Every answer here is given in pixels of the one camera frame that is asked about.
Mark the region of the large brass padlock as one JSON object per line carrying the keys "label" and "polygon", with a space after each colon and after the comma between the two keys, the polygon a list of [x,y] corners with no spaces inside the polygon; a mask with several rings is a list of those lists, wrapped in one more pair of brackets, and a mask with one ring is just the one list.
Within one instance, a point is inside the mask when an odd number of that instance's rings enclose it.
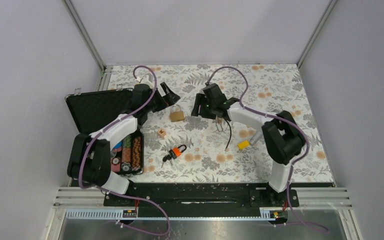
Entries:
{"label": "large brass padlock", "polygon": [[184,115],[184,112],[182,110],[182,107],[179,106],[178,104],[172,105],[171,109],[170,109],[169,119],[173,123],[184,121],[185,115]]}

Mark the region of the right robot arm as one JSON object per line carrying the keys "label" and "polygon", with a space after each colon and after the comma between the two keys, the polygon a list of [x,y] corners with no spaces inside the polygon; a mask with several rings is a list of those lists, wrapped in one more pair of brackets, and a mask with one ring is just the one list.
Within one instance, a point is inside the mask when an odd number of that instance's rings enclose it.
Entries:
{"label": "right robot arm", "polygon": [[258,112],[245,106],[238,98],[227,98],[216,83],[211,83],[196,94],[191,115],[213,120],[221,118],[255,129],[256,139],[264,140],[267,153],[273,160],[267,201],[279,206],[287,199],[285,190],[291,173],[291,160],[301,153],[306,142],[288,111],[276,115]]}

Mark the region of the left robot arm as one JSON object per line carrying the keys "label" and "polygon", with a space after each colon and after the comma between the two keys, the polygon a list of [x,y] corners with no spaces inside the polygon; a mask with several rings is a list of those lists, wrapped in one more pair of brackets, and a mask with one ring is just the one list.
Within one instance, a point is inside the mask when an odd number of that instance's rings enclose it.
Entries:
{"label": "left robot arm", "polygon": [[116,193],[124,206],[132,204],[135,192],[130,181],[111,170],[111,150],[134,134],[156,113],[175,105],[180,96],[165,82],[164,95],[155,86],[139,83],[133,88],[69,95],[67,105],[80,133],[74,138],[67,175],[84,188],[97,186]]}

